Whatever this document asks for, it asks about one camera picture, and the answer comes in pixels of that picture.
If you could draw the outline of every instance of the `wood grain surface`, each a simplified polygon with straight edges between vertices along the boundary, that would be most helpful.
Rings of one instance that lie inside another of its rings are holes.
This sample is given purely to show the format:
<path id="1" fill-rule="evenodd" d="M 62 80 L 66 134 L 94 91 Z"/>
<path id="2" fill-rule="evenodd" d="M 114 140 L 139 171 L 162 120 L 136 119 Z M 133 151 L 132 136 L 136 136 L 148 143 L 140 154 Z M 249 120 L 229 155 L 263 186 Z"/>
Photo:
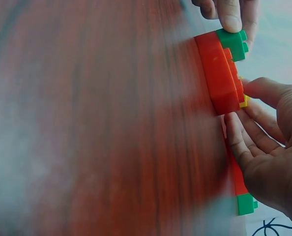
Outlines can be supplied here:
<path id="1" fill-rule="evenodd" d="M 0 0 L 0 236 L 241 228 L 201 27 L 190 0 Z"/>

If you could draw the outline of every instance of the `plastic brick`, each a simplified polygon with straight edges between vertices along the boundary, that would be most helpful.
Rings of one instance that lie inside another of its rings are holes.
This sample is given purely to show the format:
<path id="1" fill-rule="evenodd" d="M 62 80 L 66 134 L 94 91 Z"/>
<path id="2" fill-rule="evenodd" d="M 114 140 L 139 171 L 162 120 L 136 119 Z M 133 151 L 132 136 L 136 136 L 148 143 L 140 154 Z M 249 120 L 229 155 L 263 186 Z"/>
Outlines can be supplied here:
<path id="1" fill-rule="evenodd" d="M 215 31 L 195 37 L 210 99 L 218 115 L 240 110 L 243 86 L 229 49 L 223 49 Z"/>
<path id="2" fill-rule="evenodd" d="M 245 59 L 245 53 L 249 51 L 246 41 L 247 36 L 244 30 L 238 33 L 229 33 L 224 29 L 216 30 L 223 48 L 229 48 L 233 56 L 233 61 Z"/>
<path id="3" fill-rule="evenodd" d="M 250 97 L 247 95 L 244 95 L 244 102 L 240 103 L 240 108 L 244 108 L 248 106 L 248 101 L 250 100 Z"/>
<path id="4" fill-rule="evenodd" d="M 254 212 L 254 201 L 251 194 L 237 196 L 238 215 L 246 215 Z"/>
<path id="5" fill-rule="evenodd" d="M 226 148 L 227 153 L 229 157 L 229 163 L 231 167 L 232 177 L 233 177 L 233 183 L 234 183 L 234 194 L 236 196 L 243 195 L 249 193 L 247 188 L 245 187 L 244 180 L 243 180 L 243 174 L 242 171 L 235 160 L 235 157 L 229 147 L 228 142 L 226 142 Z"/>

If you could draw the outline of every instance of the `green toy block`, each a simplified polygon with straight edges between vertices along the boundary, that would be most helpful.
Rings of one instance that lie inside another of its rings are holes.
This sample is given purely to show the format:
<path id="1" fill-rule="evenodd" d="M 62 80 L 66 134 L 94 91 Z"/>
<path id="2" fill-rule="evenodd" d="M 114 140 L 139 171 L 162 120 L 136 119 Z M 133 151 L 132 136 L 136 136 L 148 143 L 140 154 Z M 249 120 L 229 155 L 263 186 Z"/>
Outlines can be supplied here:
<path id="1" fill-rule="evenodd" d="M 237 196 L 238 203 L 238 215 L 246 215 L 254 212 L 254 209 L 258 207 L 258 202 L 253 201 L 251 194 L 243 194 Z"/>
<path id="2" fill-rule="evenodd" d="M 216 30 L 218 38 L 223 48 L 229 48 L 233 56 L 233 61 L 245 59 L 245 53 L 249 51 L 248 44 L 244 41 L 247 36 L 244 30 L 238 33 L 229 33 L 224 29 Z"/>

